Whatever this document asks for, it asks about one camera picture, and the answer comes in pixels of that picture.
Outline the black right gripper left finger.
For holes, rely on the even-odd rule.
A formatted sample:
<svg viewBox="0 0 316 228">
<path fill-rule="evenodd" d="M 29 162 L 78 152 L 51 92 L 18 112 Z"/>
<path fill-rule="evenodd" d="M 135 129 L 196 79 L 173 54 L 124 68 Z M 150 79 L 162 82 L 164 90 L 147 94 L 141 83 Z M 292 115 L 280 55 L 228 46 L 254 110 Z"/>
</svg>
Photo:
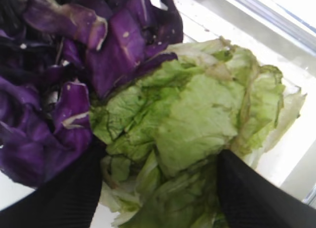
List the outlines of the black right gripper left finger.
<svg viewBox="0 0 316 228">
<path fill-rule="evenodd" d="M 49 182 L 1 210 L 2 228 L 88 228 L 101 194 L 106 145 L 96 137 L 88 149 Z"/>
</svg>

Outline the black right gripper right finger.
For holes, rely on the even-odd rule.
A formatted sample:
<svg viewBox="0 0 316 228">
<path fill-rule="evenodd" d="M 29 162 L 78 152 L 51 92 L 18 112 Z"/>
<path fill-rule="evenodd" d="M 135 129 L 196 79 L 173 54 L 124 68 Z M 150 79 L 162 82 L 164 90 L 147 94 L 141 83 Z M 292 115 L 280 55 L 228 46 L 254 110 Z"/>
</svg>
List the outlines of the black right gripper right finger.
<svg viewBox="0 0 316 228">
<path fill-rule="evenodd" d="M 217 156 L 217 195 L 231 228 L 314 228 L 315 208 L 277 188 L 230 150 Z"/>
</svg>

